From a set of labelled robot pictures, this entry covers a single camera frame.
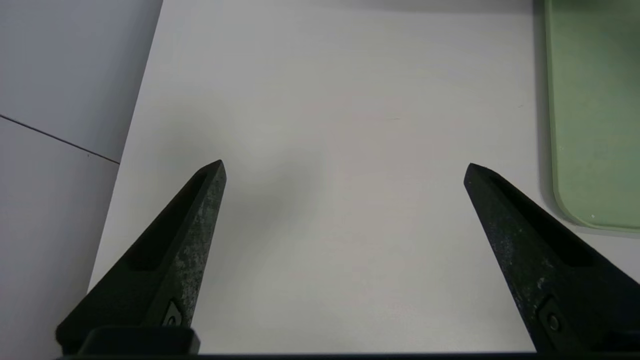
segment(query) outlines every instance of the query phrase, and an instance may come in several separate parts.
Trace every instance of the light green plastic tray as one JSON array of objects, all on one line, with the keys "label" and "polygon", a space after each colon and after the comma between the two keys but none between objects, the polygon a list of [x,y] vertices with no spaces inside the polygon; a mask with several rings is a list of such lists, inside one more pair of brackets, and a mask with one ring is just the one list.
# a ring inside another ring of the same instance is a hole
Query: light green plastic tray
[{"label": "light green plastic tray", "polygon": [[554,193],[579,224],[640,231],[640,0],[547,0]]}]

